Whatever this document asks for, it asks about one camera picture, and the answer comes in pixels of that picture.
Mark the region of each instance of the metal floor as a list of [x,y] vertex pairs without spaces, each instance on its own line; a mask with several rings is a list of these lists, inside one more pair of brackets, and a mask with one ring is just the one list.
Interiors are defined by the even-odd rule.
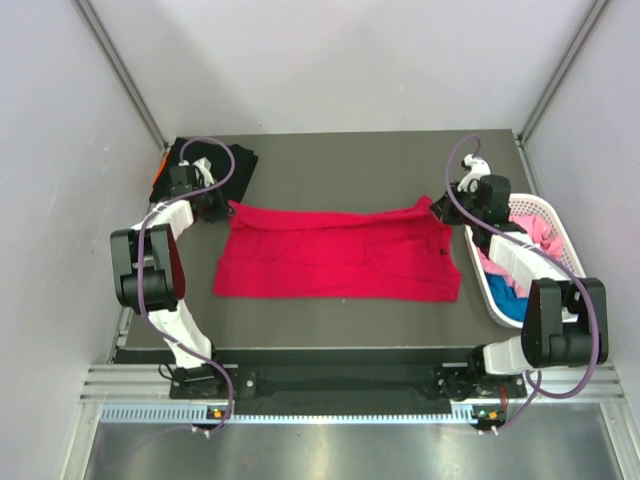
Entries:
[[[302,211],[378,212],[444,193],[444,166],[468,132],[390,132],[227,137],[260,160],[244,203]],[[510,130],[479,132],[482,156],[507,176],[514,192],[529,185]],[[454,178],[462,175],[458,169]],[[215,268],[229,233],[225,223],[197,224],[179,239],[187,304],[217,348],[456,347],[504,340],[512,330],[487,313],[463,229],[452,256],[463,275],[456,303],[383,299],[218,298]],[[127,349],[166,348],[134,318]]]
[[230,425],[180,431],[117,463],[166,425],[100,425],[86,479],[622,479],[598,405],[535,405],[502,436],[471,427]]

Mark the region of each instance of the dark gray tabletop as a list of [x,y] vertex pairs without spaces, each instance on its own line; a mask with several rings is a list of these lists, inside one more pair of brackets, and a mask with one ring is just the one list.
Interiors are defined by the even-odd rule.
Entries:
[[[226,137],[260,157],[243,203],[301,210],[378,212],[444,193],[444,166],[469,132],[389,132]],[[479,132],[481,155],[514,192],[529,185],[510,130]],[[464,153],[470,152],[470,144]],[[454,178],[461,178],[457,171]],[[227,236],[225,222],[199,223],[178,241],[187,304],[217,348],[458,347],[504,340],[515,332],[487,313],[464,241],[455,230],[452,256],[463,275],[456,303],[384,299],[221,298],[211,292]],[[134,318],[127,348],[166,347]]]

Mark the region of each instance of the laundry basket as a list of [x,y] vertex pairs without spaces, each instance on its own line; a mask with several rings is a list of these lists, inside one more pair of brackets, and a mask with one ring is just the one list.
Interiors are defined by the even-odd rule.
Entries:
[[[511,215],[538,215],[539,217],[542,217],[551,226],[553,235],[562,237],[564,241],[562,263],[566,267],[569,267],[569,269],[578,277],[585,276],[580,260],[578,260],[576,251],[573,249],[571,240],[569,240],[569,236],[562,226],[562,222],[560,222],[558,214],[547,201],[540,197],[536,197],[535,195],[514,193],[509,197],[509,206],[511,207]],[[476,277],[478,278],[478,283],[480,284],[482,298],[484,298],[484,303],[487,306],[487,310],[489,310],[489,315],[504,327],[522,328],[522,322],[518,322],[507,317],[500,311],[496,303],[493,301],[493,295],[491,294],[487,278],[484,274],[484,270],[482,269],[482,264],[480,263],[478,249],[473,243],[471,227],[465,227],[464,235],[471,255],[473,269],[476,273]]]

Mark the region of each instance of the red shirt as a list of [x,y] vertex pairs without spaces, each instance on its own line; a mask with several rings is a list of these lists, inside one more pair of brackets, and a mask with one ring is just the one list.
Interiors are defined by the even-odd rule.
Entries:
[[451,227],[421,197],[374,214],[236,210],[213,291],[232,297],[456,301]]

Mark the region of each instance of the gray wall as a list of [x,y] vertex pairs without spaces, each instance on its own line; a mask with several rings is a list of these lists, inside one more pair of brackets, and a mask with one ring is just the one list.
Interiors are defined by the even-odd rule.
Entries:
[[0,6],[0,476],[53,478],[159,152],[69,0]]
[[640,3],[616,0],[530,149],[588,274],[607,286],[611,352],[640,422]]
[[93,3],[170,137],[517,130],[590,2]]

